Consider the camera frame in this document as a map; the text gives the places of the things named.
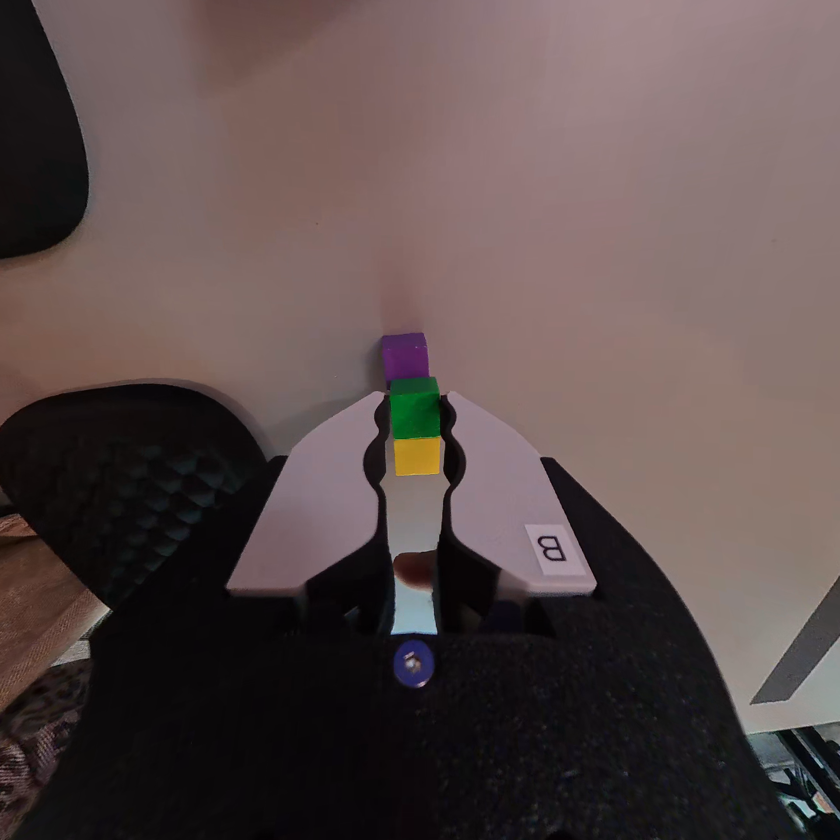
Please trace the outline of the grey desk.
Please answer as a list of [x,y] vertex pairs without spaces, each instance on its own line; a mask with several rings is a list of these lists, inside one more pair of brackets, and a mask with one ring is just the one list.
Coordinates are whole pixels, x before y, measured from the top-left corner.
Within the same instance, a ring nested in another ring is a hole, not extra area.
[[556,458],[750,731],[838,720],[838,2],[35,2],[87,215],[2,264],[2,419],[204,386],[287,452],[383,334]]

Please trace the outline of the black textured wrist rest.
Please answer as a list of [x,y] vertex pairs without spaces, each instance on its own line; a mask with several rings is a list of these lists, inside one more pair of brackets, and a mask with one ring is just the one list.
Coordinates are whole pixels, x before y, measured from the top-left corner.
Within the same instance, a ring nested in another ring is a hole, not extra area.
[[1,431],[2,491],[111,610],[266,463],[231,410],[179,385],[54,395]]

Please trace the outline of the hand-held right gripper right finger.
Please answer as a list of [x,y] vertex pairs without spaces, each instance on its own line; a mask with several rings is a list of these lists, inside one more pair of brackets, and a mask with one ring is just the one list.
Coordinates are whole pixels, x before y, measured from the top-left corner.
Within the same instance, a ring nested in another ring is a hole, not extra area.
[[460,597],[588,596],[595,576],[538,451],[455,391],[442,399],[439,559]]

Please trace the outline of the purple cube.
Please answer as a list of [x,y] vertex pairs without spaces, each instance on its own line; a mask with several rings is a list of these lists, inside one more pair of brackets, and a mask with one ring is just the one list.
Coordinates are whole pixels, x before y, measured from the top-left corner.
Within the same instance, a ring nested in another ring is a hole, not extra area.
[[429,376],[427,340],[422,332],[382,336],[381,358],[386,392],[391,390],[395,381]]

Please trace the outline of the person's tan clothing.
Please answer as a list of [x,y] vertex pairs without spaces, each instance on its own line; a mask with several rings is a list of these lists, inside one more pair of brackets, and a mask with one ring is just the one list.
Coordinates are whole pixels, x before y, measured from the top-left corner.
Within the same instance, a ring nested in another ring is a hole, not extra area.
[[109,609],[17,513],[1,519],[1,711]]

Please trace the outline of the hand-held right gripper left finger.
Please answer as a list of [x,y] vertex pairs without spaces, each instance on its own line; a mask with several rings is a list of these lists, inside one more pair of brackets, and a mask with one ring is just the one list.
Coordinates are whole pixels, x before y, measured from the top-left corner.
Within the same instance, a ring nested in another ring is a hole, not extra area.
[[236,566],[228,593],[298,595],[384,534],[389,406],[372,392],[290,452]]

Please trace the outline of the yellow cube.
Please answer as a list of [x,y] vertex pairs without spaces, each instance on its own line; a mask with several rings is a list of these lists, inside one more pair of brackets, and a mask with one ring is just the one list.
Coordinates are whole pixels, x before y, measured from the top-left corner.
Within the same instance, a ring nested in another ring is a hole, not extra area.
[[394,439],[395,475],[399,477],[438,475],[441,446],[440,436]]

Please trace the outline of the person's right forearm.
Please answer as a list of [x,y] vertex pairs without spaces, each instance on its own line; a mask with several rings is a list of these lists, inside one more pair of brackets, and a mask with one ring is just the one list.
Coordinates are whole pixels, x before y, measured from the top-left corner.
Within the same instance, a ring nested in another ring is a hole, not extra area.
[[56,665],[1,716],[1,838],[11,838],[67,749],[88,698],[92,662]]

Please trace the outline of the green cube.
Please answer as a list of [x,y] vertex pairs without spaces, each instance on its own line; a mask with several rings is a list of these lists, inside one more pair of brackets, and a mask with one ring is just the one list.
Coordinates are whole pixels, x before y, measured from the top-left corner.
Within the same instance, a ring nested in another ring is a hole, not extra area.
[[394,440],[440,436],[440,391],[436,377],[392,380],[390,408]]

